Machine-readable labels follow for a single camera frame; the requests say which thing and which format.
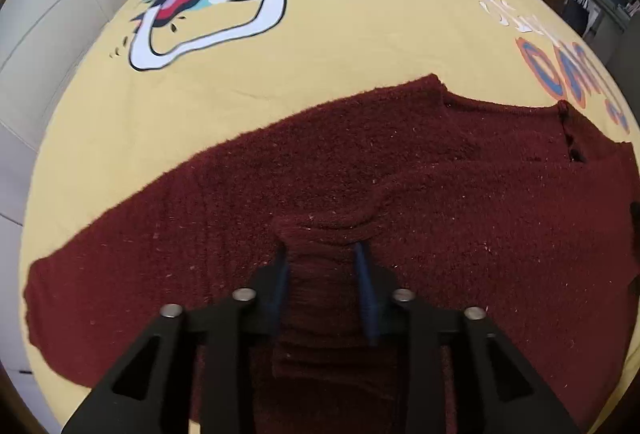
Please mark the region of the dark red knit sweater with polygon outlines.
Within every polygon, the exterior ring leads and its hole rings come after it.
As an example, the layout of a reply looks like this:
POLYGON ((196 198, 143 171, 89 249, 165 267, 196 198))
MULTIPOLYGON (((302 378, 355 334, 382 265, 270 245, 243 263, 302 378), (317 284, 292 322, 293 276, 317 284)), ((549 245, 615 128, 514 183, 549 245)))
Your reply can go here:
POLYGON ((367 353, 352 246, 431 305, 485 307, 578 428, 636 323, 639 172, 567 102, 518 108, 434 76, 209 148, 30 266, 32 345, 96 385, 166 303, 215 304, 280 248, 291 282, 257 358, 262 433, 384 433, 392 362, 367 353))

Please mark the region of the yellow dinosaur print bedspread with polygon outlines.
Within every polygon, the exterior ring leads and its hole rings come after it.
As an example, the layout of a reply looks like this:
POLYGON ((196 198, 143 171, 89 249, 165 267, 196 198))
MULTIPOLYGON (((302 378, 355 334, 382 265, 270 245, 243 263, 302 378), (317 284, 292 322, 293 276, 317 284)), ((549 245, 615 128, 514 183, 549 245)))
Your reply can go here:
POLYGON ((137 73, 122 52, 139 8, 116 12, 52 113, 23 268, 196 152, 320 102, 435 73, 463 96, 549 105, 515 41, 550 52, 577 38, 539 0, 288 0, 263 36, 137 73))

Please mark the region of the black bag on floor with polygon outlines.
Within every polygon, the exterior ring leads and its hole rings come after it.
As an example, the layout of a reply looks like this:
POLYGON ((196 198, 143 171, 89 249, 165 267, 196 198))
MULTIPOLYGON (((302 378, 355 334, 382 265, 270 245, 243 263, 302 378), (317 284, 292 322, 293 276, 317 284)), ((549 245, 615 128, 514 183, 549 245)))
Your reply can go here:
POLYGON ((566 0, 562 19, 580 36, 583 36, 588 27, 589 10, 588 0, 566 0))

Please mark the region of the white wardrobe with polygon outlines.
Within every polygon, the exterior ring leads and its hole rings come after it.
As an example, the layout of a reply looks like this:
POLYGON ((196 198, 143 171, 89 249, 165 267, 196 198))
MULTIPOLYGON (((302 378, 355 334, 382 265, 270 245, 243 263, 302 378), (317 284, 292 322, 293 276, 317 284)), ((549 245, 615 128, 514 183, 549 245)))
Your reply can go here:
POLYGON ((1 7, 1 377, 39 431, 61 428, 52 374, 24 336, 30 262, 104 208, 122 112, 107 70, 136 0, 4 0, 1 7))

